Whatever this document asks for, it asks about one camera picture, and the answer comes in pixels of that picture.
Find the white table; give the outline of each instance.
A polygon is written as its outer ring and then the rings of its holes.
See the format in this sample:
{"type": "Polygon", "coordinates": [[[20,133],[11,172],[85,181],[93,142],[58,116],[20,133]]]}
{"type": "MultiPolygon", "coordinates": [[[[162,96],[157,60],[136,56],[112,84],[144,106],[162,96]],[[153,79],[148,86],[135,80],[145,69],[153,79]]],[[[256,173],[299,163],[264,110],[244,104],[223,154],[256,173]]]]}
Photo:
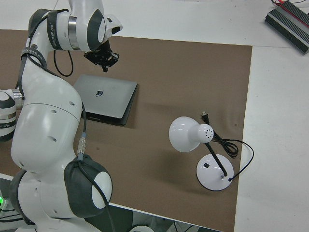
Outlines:
{"type": "MultiPolygon", "coordinates": [[[[252,45],[244,141],[256,157],[239,178],[236,232],[306,231],[309,227],[309,56],[264,23],[270,0],[103,0],[119,36],[252,45]]],[[[0,1],[0,29],[28,29],[39,8],[66,0],[0,1]]],[[[309,12],[309,1],[298,4],[309,12]]],[[[243,148],[241,165],[250,158],[243,148]]]]}

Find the lamp head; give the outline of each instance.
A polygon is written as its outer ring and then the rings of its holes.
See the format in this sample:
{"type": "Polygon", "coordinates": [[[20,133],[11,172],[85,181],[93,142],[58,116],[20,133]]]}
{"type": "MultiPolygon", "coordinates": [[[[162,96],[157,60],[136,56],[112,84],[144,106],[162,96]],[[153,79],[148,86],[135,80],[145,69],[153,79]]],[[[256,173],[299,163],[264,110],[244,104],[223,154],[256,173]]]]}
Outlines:
{"type": "Polygon", "coordinates": [[[169,128],[169,140],[180,152],[189,152],[200,143],[209,143],[213,139],[213,129],[208,124],[199,124],[190,117],[175,119],[169,128]]]}

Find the metal ring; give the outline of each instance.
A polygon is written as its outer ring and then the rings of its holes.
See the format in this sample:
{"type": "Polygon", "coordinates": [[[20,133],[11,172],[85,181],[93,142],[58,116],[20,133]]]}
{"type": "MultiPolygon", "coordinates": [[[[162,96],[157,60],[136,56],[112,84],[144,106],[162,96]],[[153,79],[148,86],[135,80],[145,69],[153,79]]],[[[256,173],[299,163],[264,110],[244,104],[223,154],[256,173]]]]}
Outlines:
{"type": "Polygon", "coordinates": [[[70,15],[68,23],[69,41],[74,50],[80,50],[76,36],[76,17],[70,15]]]}
{"type": "Polygon", "coordinates": [[[0,120],[8,120],[8,119],[11,119],[13,117],[16,117],[16,112],[9,114],[9,115],[0,115],[0,120]]]}

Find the brown paper sheet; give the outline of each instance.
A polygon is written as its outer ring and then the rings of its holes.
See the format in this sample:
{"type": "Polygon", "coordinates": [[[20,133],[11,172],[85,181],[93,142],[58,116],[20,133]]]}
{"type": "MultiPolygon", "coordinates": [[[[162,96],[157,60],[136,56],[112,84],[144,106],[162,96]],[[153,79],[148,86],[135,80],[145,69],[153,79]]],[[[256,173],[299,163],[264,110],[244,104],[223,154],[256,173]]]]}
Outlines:
{"type": "MultiPolygon", "coordinates": [[[[26,31],[0,30],[0,88],[14,88],[26,31]]],[[[233,231],[238,179],[229,188],[213,192],[196,177],[196,165],[209,152],[199,146],[180,153],[169,142],[169,126],[179,116],[199,119],[209,114],[211,125],[223,138],[242,139],[251,46],[191,43],[113,37],[111,48],[119,62],[103,73],[73,52],[72,85],[80,74],[136,81],[137,95],[126,126],[88,121],[86,152],[110,172],[112,202],[164,217],[220,230],[233,231]]],[[[63,73],[70,72],[66,52],[57,53],[63,73]]],[[[55,71],[52,56],[49,67],[55,71]]],[[[82,131],[81,120],[74,146],[82,131]]],[[[213,144],[216,153],[224,151],[213,144]]],[[[0,172],[15,175],[11,142],[0,144],[0,172]]],[[[239,170],[240,154],[230,159],[239,170]]]]}

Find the apple logo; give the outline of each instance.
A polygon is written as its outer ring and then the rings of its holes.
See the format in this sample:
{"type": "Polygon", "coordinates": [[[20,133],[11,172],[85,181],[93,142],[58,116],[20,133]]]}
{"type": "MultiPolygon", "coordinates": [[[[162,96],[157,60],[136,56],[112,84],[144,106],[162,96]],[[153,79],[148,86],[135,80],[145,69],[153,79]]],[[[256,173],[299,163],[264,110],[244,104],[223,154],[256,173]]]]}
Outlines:
{"type": "Polygon", "coordinates": [[[97,92],[97,97],[98,96],[102,96],[103,95],[103,91],[102,90],[99,90],[98,92],[97,92]]]}

